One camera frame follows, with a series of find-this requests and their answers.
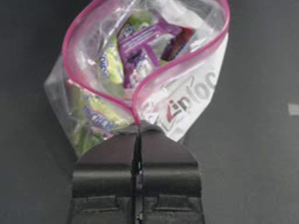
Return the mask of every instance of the dark gray background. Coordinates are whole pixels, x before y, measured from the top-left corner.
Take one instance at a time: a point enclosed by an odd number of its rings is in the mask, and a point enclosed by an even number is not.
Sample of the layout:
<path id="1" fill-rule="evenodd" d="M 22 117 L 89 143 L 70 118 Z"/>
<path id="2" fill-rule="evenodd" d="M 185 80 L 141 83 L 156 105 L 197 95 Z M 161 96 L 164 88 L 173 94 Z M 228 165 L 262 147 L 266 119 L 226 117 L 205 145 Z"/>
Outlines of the dark gray background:
<path id="1" fill-rule="evenodd" d="M 42 92 L 62 35 L 88 3 L 0 5 L 0 223 L 63 224 L 74 155 Z M 299 222 L 299 1 L 229 0 L 216 94 L 186 144 L 208 224 Z"/>

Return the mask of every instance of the plastic bag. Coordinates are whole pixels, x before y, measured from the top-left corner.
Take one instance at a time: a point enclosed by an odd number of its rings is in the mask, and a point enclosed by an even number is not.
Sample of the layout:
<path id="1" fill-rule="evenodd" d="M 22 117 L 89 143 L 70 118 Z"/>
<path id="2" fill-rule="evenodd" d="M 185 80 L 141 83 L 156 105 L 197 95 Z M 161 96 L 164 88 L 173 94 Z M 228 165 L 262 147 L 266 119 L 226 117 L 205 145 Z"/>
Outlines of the plastic bag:
<path id="1" fill-rule="evenodd" d="M 182 137 L 210 102 L 228 27 L 224 0 L 88 5 L 43 85 L 77 155 L 141 121 Z"/>

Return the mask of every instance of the ziploc bag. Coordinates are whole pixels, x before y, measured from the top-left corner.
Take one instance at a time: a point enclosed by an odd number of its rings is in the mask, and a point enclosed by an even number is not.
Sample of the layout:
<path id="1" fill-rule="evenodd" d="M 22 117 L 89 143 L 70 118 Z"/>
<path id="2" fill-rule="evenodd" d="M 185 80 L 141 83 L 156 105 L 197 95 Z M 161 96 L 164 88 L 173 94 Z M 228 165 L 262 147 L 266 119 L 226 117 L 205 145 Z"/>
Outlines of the ziploc bag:
<path id="1" fill-rule="evenodd" d="M 77 155 L 132 123 L 174 141 L 206 108 L 228 42 L 226 0 L 93 0 L 45 92 Z"/>

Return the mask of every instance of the purple candy wrapper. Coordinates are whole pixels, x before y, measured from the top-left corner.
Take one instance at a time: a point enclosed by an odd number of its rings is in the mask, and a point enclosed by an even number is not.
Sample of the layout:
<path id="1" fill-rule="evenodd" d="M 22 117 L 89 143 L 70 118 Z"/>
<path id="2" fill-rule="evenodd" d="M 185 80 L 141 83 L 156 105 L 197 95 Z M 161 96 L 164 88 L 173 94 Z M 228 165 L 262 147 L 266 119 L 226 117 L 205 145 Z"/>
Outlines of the purple candy wrapper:
<path id="1" fill-rule="evenodd" d="M 160 56 L 154 54 L 150 43 L 164 41 L 164 35 L 172 38 L 178 35 L 181 28 L 168 24 L 161 18 L 158 22 L 118 42 L 118 53 L 124 63 L 125 88 L 132 89 L 142 78 L 160 66 Z"/>

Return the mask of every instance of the candy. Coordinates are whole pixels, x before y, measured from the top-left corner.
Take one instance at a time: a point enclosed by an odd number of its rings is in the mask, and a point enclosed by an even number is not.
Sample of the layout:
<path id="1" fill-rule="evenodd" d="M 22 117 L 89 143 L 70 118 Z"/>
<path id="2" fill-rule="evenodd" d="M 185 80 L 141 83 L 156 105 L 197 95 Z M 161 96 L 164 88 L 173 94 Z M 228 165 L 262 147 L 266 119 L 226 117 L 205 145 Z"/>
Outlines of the candy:
<path id="1" fill-rule="evenodd" d="M 129 19 L 125 21 L 125 24 L 117 34 L 117 41 L 128 38 L 153 23 L 154 17 L 148 11 L 141 10 L 138 12 L 134 12 L 130 15 Z"/>
<path id="2" fill-rule="evenodd" d="M 182 51 L 190 37 L 193 35 L 193 30 L 181 28 L 181 33 L 172 39 L 169 45 L 164 49 L 162 60 L 174 60 Z"/>
<path id="3" fill-rule="evenodd" d="M 142 78 L 162 64 L 160 57 L 168 41 L 180 33 L 181 28 L 158 23 L 118 42 L 120 58 L 124 63 L 125 88 L 134 88 Z"/>
<path id="4" fill-rule="evenodd" d="M 117 52 L 117 38 L 113 37 L 105 52 L 97 59 L 98 82 L 117 98 L 124 96 L 124 67 Z"/>
<path id="5" fill-rule="evenodd" d="M 78 121 L 70 139 L 77 155 L 113 136 L 130 124 L 130 116 L 116 110 L 112 103 L 68 81 L 70 95 L 69 115 Z"/>

